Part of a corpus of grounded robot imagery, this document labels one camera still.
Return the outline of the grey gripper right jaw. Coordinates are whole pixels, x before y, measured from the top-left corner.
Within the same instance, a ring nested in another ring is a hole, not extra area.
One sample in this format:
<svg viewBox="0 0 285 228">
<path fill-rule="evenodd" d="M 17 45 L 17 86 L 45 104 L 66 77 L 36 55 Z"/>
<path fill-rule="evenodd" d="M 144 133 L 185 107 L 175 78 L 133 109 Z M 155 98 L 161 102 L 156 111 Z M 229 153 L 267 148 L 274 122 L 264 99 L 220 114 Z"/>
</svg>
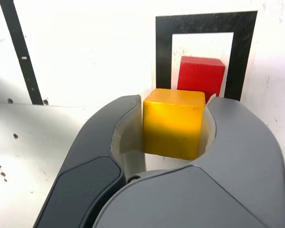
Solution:
<svg viewBox="0 0 285 228">
<path fill-rule="evenodd" d="M 94 227 L 285 228 L 285 163 L 273 133 L 236 100 L 212 98 L 204 114 L 206 151 L 127 184 Z"/>
</svg>

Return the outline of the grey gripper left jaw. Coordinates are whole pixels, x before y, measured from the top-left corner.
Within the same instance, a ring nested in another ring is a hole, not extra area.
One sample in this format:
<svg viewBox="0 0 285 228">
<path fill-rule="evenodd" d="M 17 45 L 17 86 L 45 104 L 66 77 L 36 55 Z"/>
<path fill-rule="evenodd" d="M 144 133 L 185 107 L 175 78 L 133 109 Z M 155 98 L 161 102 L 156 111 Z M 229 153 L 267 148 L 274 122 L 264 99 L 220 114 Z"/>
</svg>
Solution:
<svg viewBox="0 0 285 228">
<path fill-rule="evenodd" d="M 127 179 L 146 171 L 139 95 L 117 98 L 83 125 L 34 224 L 90 228 Z"/>
</svg>

